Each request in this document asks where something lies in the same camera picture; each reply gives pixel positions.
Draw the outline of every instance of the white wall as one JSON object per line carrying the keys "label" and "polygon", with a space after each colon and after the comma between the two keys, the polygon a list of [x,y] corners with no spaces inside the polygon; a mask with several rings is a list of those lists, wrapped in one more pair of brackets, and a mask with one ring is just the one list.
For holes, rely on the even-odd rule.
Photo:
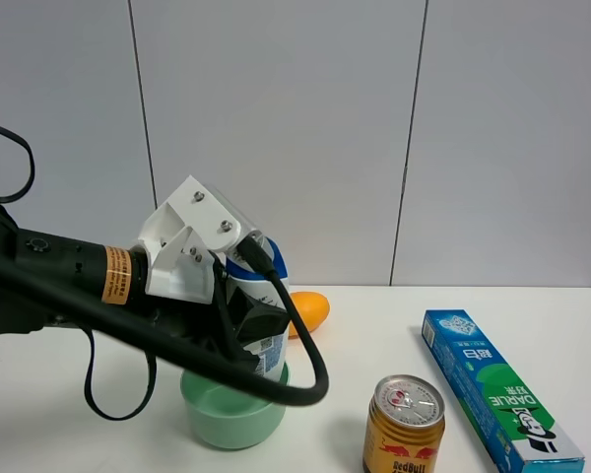
{"label": "white wall", "polygon": [[591,286],[591,0],[431,0],[394,284]]}
{"label": "white wall", "polygon": [[[127,4],[0,0],[0,125],[27,139],[37,178],[9,205],[25,228],[128,245],[153,212]],[[0,137],[0,194],[28,175]]]}
{"label": "white wall", "polygon": [[424,0],[133,0],[164,200],[216,184],[293,282],[388,284]]}

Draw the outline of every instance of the green bowl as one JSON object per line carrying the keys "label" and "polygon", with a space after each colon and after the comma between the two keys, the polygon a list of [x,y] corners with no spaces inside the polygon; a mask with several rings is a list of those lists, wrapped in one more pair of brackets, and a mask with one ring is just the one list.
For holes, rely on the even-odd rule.
{"label": "green bowl", "polygon": [[[280,383],[289,382],[283,367]],[[193,372],[181,376],[190,428],[203,441],[224,449],[248,448],[270,436],[285,416],[286,406],[267,402],[217,384]]]}

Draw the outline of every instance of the white table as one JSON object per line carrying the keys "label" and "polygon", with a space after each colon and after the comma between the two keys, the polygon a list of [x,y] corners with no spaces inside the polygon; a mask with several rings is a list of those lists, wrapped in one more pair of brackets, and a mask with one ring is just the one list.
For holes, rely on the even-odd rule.
{"label": "white table", "polygon": [[[143,414],[110,423],[83,399],[85,335],[46,329],[0,337],[0,473],[360,472],[367,403],[379,379],[392,373],[423,377],[444,396],[447,427],[436,472],[493,473],[420,338],[427,308],[453,307],[478,322],[584,450],[591,472],[591,289],[310,289],[331,302],[329,319],[314,334],[331,389],[316,406],[288,409],[267,441],[243,451],[217,451],[193,439],[176,368],[161,364]],[[311,383],[298,341],[290,342],[287,359],[293,383]],[[129,412],[144,393],[144,357],[99,336],[95,377],[99,404],[110,414]]]}

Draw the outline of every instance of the red bull can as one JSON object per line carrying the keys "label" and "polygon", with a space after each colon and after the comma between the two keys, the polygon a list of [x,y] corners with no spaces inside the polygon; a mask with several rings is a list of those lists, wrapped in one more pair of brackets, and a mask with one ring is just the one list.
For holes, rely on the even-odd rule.
{"label": "red bull can", "polygon": [[365,473],[432,473],[444,434],[444,400],[419,377],[383,378],[369,405]]}

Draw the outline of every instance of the toothpaste box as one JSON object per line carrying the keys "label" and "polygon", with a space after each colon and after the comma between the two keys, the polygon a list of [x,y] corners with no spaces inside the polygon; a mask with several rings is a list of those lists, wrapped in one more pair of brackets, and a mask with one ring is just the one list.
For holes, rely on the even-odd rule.
{"label": "toothpaste box", "polygon": [[500,472],[582,472],[582,452],[464,310],[428,310],[423,338]]}

